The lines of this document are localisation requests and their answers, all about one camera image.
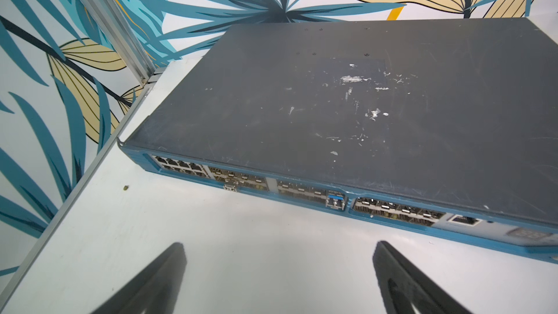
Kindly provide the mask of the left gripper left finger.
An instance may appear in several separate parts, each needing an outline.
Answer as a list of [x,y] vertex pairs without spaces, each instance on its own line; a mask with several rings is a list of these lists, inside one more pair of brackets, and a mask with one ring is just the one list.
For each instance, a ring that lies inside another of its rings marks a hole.
[[186,265],[183,244],[171,244],[94,312],[173,313]]

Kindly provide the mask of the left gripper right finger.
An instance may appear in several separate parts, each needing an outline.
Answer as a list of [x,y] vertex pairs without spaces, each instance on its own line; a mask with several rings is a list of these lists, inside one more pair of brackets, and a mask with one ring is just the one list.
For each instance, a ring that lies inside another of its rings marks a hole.
[[379,241],[372,261],[386,312],[469,312],[390,243]]

